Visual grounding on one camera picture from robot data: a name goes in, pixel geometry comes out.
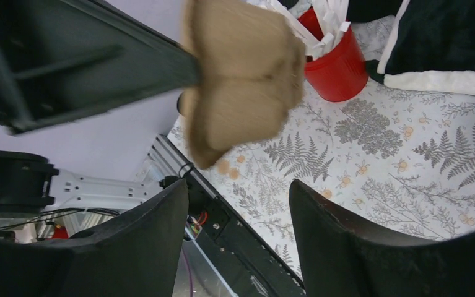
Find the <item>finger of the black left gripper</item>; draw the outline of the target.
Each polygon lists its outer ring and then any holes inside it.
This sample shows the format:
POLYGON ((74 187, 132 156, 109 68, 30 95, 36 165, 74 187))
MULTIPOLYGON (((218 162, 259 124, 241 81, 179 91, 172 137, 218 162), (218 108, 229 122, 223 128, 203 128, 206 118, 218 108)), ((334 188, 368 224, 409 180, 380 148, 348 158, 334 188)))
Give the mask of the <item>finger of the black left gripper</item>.
POLYGON ((0 1, 0 125, 13 134, 199 80, 177 42, 106 1, 0 1))

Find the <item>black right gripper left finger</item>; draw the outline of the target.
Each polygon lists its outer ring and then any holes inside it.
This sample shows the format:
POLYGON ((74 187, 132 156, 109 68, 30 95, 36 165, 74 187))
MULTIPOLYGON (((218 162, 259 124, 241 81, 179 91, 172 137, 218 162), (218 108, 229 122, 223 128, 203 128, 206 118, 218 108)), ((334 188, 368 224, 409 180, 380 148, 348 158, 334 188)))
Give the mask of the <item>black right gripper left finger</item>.
POLYGON ((187 212, 180 179, 68 239, 0 239, 0 296, 171 296, 187 212))

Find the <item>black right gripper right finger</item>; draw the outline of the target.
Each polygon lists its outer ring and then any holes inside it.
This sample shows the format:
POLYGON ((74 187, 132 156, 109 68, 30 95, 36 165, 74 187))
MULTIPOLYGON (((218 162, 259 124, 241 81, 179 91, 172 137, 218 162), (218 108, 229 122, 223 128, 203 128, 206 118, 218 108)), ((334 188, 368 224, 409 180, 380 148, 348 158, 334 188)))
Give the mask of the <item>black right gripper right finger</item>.
POLYGON ((307 296, 475 296, 475 231, 444 241, 400 233, 300 180, 289 206, 307 296))

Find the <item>brown pulp cup carrier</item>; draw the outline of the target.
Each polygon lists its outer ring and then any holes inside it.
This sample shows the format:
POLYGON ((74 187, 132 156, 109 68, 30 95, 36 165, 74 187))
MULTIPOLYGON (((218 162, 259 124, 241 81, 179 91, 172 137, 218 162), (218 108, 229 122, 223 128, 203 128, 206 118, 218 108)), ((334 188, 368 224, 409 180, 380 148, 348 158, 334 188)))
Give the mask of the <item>brown pulp cup carrier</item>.
POLYGON ((200 81, 180 100, 188 153, 200 169, 235 146, 277 137, 302 101, 305 45, 278 12, 186 1, 182 47, 200 68, 200 81))

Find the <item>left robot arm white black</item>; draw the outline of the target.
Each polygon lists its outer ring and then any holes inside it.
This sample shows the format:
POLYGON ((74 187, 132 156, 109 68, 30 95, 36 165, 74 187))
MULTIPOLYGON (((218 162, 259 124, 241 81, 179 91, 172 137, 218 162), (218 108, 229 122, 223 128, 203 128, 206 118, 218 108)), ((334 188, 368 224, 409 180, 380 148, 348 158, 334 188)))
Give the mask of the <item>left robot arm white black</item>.
MULTIPOLYGON (((0 126, 13 135, 197 82, 191 54, 106 1, 0 1, 0 126)), ((149 183, 91 178, 0 150, 0 218, 113 215, 151 196, 149 183)))

